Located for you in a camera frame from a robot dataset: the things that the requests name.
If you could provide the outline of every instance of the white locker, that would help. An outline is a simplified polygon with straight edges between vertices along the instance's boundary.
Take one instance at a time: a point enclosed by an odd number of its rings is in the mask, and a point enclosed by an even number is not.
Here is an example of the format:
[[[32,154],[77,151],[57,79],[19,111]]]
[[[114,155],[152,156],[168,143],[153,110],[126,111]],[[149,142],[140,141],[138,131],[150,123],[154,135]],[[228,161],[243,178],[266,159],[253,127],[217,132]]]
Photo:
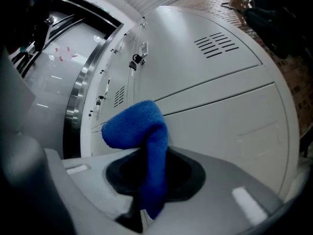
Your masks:
[[[270,84],[167,115],[169,145],[231,162],[279,193],[288,159],[283,112],[278,90]]]
[[[100,100],[101,105],[95,106],[92,126],[102,125],[110,118],[127,107],[127,93],[132,59],[137,43],[139,24],[134,26],[127,35],[116,45],[107,64],[106,74],[100,82],[98,95],[105,96]]]
[[[261,65],[242,41],[208,19],[164,7],[146,18],[137,51],[142,54],[140,45],[147,42],[148,55],[135,72],[135,103]]]

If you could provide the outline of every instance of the padlock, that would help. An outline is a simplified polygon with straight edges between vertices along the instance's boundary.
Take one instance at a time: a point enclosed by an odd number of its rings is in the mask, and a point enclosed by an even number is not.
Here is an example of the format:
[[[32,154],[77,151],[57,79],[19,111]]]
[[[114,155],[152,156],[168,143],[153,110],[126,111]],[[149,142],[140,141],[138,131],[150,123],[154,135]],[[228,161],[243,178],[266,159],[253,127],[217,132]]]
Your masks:
[[[133,70],[137,70],[137,65],[134,61],[130,61],[129,62],[129,68],[132,68]]]
[[[140,55],[135,54],[135,55],[133,56],[133,61],[134,61],[135,63],[139,64],[139,63],[141,62],[141,60],[142,60],[142,57],[141,57]]]

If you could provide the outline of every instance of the brick wall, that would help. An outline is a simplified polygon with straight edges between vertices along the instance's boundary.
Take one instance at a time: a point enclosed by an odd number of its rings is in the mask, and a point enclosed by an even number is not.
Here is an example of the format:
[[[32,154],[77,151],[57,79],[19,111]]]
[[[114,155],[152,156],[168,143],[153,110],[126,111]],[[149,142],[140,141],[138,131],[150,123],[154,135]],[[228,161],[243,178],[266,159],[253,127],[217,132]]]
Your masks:
[[[263,43],[262,39],[247,25],[242,25],[234,11],[220,7],[222,2],[229,0],[178,0],[171,6],[179,6],[205,11],[222,18],[253,38],[274,60],[283,74],[297,110],[300,135],[313,125],[313,76],[301,57],[280,59],[274,55]]]

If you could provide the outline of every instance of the locker door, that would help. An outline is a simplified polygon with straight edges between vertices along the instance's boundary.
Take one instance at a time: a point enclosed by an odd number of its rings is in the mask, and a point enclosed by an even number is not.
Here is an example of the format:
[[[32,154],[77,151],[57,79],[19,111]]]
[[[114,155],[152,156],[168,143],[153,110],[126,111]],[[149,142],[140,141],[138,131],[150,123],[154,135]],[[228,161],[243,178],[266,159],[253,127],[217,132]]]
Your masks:
[[[128,81],[130,76],[129,62],[132,59],[138,25],[132,28],[127,36],[116,46],[117,52],[107,66],[106,78],[99,87],[99,95],[105,95],[99,109],[98,122],[103,124],[127,107]]]
[[[145,52],[140,51],[140,46],[148,43],[148,55],[135,72],[135,102],[157,101],[261,64],[243,42],[208,19],[164,7],[146,18],[138,52]]]

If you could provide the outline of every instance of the white tile floor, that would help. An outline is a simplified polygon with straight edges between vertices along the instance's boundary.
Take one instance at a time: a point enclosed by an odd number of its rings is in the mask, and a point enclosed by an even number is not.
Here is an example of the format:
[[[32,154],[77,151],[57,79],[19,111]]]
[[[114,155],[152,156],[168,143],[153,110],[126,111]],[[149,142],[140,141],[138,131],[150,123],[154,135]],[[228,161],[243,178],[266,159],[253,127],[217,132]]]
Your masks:
[[[296,197],[307,181],[311,166],[313,165],[313,142],[309,146],[308,157],[304,158],[303,154],[303,152],[299,154],[296,176],[291,184],[285,203]]]

